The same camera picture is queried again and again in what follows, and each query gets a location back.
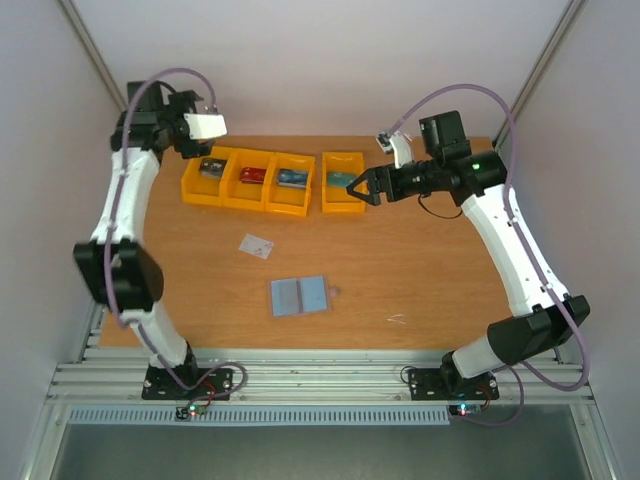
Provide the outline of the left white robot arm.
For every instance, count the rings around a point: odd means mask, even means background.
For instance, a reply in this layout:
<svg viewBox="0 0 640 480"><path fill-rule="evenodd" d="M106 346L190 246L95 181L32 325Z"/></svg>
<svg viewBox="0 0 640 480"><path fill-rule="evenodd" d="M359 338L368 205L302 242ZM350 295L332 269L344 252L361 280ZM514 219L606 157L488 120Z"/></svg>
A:
<svg viewBox="0 0 640 480"><path fill-rule="evenodd" d="M192 159L210 152L218 128L198 113L201 96L163 81L130 82L129 105L110 137L111 178L99 221L73 258L93 300L118 326L134 332L149 356L147 383L179 398L201 386L193 350L162 302L164 275L146 250L144 222L163 155L175 149Z"/></svg>

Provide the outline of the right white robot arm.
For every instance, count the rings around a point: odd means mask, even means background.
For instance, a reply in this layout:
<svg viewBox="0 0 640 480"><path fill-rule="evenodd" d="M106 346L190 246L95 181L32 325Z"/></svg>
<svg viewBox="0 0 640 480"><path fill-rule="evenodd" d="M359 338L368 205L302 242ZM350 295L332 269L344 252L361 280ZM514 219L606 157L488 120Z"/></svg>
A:
<svg viewBox="0 0 640 480"><path fill-rule="evenodd" d="M590 305L572 295L545 260L507 186L500 156L474 153L458 111L419 122L428 159L417 161L401 134L381 134L378 142L394 160L364 170L346 188L371 206L447 192L480 235L503 282L511 315L488 326L480 339L446 354L440 383L453 398L501 367L565 344L577 335Z"/></svg>

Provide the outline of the teal card stack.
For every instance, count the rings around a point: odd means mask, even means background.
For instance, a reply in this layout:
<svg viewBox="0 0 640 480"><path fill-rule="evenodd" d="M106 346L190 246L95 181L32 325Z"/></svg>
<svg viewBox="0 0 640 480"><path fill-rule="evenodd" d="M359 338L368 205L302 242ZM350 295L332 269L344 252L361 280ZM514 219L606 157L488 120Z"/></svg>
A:
<svg viewBox="0 0 640 480"><path fill-rule="evenodd" d="M326 174L326 184L333 188L346 188L357 176L348 172L329 171Z"/></svg>

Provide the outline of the blue card stack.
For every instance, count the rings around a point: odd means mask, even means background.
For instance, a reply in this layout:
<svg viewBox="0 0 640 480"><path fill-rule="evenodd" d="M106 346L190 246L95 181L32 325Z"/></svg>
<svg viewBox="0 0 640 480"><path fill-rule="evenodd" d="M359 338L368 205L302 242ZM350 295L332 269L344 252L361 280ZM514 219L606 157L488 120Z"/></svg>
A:
<svg viewBox="0 0 640 480"><path fill-rule="evenodd" d="M281 187L305 189L308 177L308 171L282 168L277 173L276 183Z"/></svg>

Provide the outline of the red card stack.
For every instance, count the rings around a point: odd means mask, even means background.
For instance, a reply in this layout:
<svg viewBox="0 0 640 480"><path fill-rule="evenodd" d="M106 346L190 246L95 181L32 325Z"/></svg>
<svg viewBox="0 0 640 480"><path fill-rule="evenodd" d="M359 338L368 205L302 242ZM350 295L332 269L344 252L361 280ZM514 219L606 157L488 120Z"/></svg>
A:
<svg viewBox="0 0 640 480"><path fill-rule="evenodd" d="M258 184L264 183L267 170L256 167L242 168L239 174L239 180L244 184Z"/></svg>

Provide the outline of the yellow bin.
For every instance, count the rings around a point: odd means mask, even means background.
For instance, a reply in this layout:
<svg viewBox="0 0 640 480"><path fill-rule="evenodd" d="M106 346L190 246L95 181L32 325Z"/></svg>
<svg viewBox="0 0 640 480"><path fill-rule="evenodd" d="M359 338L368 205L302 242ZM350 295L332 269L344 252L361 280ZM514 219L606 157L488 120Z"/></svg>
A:
<svg viewBox="0 0 640 480"><path fill-rule="evenodd" d="M266 184L265 210L269 213L288 214L305 217L311 200L311 184L315 173L315 158L313 156L274 152L272 161L273 171ZM280 169L305 170L309 177L305 189L294 189L278 186L277 173Z"/></svg>
<svg viewBox="0 0 640 480"><path fill-rule="evenodd" d="M263 212L266 184L273 171L275 153L262 150L234 148L227 162L221 186L223 205L227 208ZM243 182L242 171L247 168L264 171L261 183Z"/></svg>
<svg viewBox="0 0 640 480"><path fill-rule="evenodd" d="M347 186L365 169L360 152L323 152L321 209L325 214L360 214L365 203L350 195Z"/></svg>
<svg viewBox="0 0 640 480"><path fill-rule="evenodd" d="M214 147L209 155L191 159L180 182L182 202L191 205L224 207L228 200L229 184L236 157L237 148ZM223 162L220 175L213 177L202 171L203 161Z"/></svg>

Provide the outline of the right green circuit board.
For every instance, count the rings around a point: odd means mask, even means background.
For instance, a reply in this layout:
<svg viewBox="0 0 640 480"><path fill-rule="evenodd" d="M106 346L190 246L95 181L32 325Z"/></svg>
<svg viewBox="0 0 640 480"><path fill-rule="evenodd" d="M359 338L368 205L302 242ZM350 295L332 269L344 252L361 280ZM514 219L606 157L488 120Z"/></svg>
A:
<svg viewBox="0 0 640 480"><path fill-rule="evenodd" d="M449 406L449 413L452 416L467 417L478 415L484 412L488 406L486 404L467 404L461 403Z"/></svg>

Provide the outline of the green circuit board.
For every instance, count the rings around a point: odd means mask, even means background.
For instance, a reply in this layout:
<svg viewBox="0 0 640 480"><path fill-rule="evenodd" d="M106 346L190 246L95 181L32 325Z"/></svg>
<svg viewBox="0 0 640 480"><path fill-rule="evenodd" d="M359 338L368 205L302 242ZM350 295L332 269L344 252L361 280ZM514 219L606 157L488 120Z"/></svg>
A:
<svg viewBox="0 0 640 480"><path fill-rule="evenodd" d="M467 404L461 403L449 406L449 413L452 416L467 417L478 415L484 412L488 406L486 404Z"/></svg>
<svg viewBox="0 0 640 480"><path fill-rule="evenodd" d="M178 421L186 421L197 416L204 415L208 410L206 405L190 405L186 407L177 407L175 409L175 419Z"/></svg>

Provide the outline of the left green circuit board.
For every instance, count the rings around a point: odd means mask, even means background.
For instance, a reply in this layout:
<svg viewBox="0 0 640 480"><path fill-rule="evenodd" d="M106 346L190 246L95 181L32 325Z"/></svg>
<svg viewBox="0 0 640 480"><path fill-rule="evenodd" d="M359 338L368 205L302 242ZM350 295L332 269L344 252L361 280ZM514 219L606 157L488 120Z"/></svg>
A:
<svg viewBox="0 0 640 480"><path fill-rule="evenodd" d="M197 416L204 415L208 410L206 405L190 405L186 407L177 407L175 409L175 419L178 421L186 421Z"/></svg>

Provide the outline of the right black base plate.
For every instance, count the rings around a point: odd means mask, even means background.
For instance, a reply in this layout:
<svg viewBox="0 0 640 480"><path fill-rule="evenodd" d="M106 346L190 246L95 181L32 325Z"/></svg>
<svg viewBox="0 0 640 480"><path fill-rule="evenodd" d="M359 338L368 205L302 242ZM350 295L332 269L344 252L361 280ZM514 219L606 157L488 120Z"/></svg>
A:
<svg viewBox="0 0 640 480"><path fill-rule="evenodd" d="M405 366L400 380L408 387L414 401L485 401L498 400L497 380L489 373L464 379L441 368Z"/></svg>

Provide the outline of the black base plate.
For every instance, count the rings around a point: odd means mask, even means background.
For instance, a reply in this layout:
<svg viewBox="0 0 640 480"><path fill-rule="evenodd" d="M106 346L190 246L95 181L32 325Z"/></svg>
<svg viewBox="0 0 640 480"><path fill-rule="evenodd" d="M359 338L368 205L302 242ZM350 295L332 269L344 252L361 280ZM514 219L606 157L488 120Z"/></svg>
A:
<svg viewBox="0 0 640 480"><path fill-rule="evenodd" d="M464 379L441 368L405 366L400 380L408 387L414 401L485 401L498 400L497 380L489 373Z"/></svg>
<svg viewBox="0 0 640 480"><path fill-rule="evenodd" d="M187 401L203 397L205 400L228 400L238 377L231 368L221 368L210 373L193 390L185 390L166 371L149 367L143 381L143 400Z"/></svg>

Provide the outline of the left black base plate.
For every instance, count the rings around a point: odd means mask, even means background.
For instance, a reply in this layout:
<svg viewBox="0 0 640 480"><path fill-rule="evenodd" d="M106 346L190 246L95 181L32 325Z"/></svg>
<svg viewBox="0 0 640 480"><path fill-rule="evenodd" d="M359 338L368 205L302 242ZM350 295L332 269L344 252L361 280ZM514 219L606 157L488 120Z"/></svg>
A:
<svg viewBox="0 0 640 480"><path fill-rule="evenodd" d="M166 371L149 367L143 381L143 400L187 401L203 397L205 400L228 400L238 377L231 368L221 368L210 373L193 390L185 390Z"/></svg>

